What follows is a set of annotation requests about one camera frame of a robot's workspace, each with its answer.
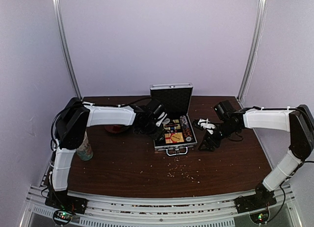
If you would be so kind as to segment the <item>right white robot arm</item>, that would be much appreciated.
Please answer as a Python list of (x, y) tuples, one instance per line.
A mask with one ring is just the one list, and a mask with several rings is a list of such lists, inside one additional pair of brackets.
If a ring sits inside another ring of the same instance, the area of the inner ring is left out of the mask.
[(270, 164), (288, 151), (291, 132), (279, 130), (243, 130), (242, 141), (225, 138), (212, 155), (204, 151), (200, 175), (203, 195), (219, 195), (253, 189), (270, 171)]

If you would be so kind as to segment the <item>red Texas Hold'em card box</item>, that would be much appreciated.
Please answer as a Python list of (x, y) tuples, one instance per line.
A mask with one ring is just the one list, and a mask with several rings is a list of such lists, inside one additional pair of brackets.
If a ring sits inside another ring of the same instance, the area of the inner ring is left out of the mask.
[(184, 142), (184, 137), (181, 132), (165, 133), (164, 137), (167, 144)]

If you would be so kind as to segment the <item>yellow round button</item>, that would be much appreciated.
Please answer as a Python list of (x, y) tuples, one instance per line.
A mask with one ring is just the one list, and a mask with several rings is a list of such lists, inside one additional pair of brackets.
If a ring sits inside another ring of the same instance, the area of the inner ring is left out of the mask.
[(179, 135), (173, 134), (171, 136), (171, 140), (173, 140), (173, 141), (179, 141), (180, 139), (181, 139), (181, 137)]

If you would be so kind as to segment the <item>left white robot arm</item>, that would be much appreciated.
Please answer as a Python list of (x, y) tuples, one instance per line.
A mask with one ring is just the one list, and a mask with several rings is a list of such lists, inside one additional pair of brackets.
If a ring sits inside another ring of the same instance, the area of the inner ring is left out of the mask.
[(51, 185), (54, 190), (51, 201), (59, 209), (70, 206), (70, 197), (62, 191), (68, 188), (68, 175), (76, 150), (84, 141), (85, 132), (91, 126), (132, 126), (135, 133), (158, 139), (163, 134), (163, 121), (167, 118), (165, 107), (155, 99), (148, 98), (146, 105), (105, 105), (81, 101), (74, 97), (53, 123), (55, 159)]

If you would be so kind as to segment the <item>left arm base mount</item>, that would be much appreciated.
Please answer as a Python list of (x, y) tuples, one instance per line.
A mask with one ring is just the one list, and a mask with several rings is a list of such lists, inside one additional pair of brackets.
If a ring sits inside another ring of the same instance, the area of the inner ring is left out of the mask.
[(64, 202), (60, 202), (56, 197), (47, 197), (45, 205), (55, 208), (52, 220), (58, 226), (69, 224), (78, 214), (84, 214), (88, 200), (73, 196), (67, 196)]

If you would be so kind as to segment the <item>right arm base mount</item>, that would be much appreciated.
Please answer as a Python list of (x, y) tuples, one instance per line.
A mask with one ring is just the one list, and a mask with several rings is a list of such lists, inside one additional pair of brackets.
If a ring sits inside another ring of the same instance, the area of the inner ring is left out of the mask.
[(270, 220), (270, 206), (277, 203), (274, 192), (239, 196), (235, 200), (237, 213), (249, 213), (250, 220), (257, 225), (266, 224)]

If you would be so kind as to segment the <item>aluminium poker case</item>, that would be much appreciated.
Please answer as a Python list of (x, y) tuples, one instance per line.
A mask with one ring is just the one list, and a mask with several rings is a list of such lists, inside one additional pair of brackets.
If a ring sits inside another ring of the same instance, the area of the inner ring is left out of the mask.
[(180, 124), (180, 116), (186, 116), (189, 128), (192, 131), (193, 137), (190, 142), (186, 141), (183, 128), (176, 130), (166, 130), (162, 123), (165, 133), (181, 132), (184, 137), (184, 142), (167, 144), (165, 138), (163, 140), (154, 140), (156, 152), (163, 151), (168, 156), (185, 155), (188, 149), (197, 145), (197, 139), (192, 128), (191, 120), (188, 116), (191, 96), (193, 91), (192, 83), (175, 83), (175, 84), (155, 84), (150, 86), (150, 95), (165, 106), (167, 117), (170, 119), (169, 124)]

